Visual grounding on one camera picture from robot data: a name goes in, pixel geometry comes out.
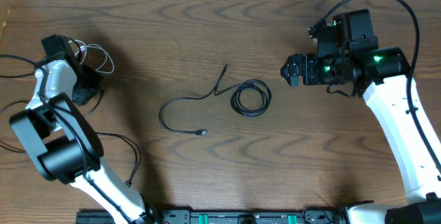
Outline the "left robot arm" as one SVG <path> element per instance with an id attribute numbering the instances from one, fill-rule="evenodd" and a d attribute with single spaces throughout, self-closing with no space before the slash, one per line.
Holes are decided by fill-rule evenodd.
<path id="1" fill-rule="evenodd" d="M 34 64 L 34 93 L 10 126 L 46 180 L 85 192 L 115 223 L 162 223 L 161 214 L 107 164 L 98 134 L 79 112 L 101 90 L 103 77 L 81 63 L 73 42 L 59 34 L 42 40 L 46 56 Z"/>

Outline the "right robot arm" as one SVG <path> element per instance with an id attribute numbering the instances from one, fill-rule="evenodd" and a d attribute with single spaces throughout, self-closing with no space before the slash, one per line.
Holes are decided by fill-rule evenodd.
<path id="1" fill-rule="evenodd" d="M 280 74 L 290 86 L 353 84 L 374 113 L 398 164 L 403 207 L 361 202 L 338 210 L 334 223 L 439 223 L 440 141 L 422 108 L 410 65 L 398 47 L 379 48 L 367 9 L 333 17 L 312 35 L 314 54 L 293 54 Z"/>

